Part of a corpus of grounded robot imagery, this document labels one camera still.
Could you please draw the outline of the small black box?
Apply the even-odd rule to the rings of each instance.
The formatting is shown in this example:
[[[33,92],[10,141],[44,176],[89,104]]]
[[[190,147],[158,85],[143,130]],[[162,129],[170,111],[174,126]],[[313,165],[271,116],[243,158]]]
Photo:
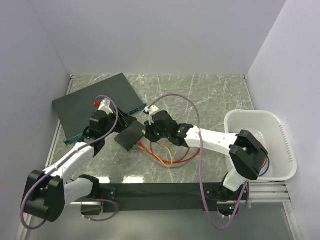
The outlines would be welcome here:
[[[128,128],[121,131],[114,140],[129,152],[144,137],[145,131],[145,126],[139,121],[135,121]]]

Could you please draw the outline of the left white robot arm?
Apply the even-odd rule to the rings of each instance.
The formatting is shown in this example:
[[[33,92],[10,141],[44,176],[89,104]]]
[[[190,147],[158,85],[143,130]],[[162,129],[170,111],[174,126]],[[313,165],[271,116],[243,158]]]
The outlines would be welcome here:
[[[143,137],[144,130],[144,125],[137,118],[119,108],[94,111],[89,125],[70,152],[50,167],[29,174],[20,206],[20,218],[29,214],[44,222],[54,222],[66,205],[81,198],[89,201],[100,199],[98,178],[83,174],[71,183],[68,181],[82,165],[98,155],[109,135],[116,133],[115,141],[129,151]]]

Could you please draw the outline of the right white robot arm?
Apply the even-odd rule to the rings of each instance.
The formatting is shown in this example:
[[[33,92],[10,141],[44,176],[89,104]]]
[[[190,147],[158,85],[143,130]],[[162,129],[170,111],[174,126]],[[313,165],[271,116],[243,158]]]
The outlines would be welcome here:
[[[146,108],[144,113],[149,116],[144,123],[145,137],[152,143],[167,139],[178,147],[203,148],[230,158],[231,170],[220,186],[212,191],[218,201],[232,199],[246,181],[257,180],[268,159],[266,148],[247,130],[222,133],[192,124],[178,124],[165,110]]]

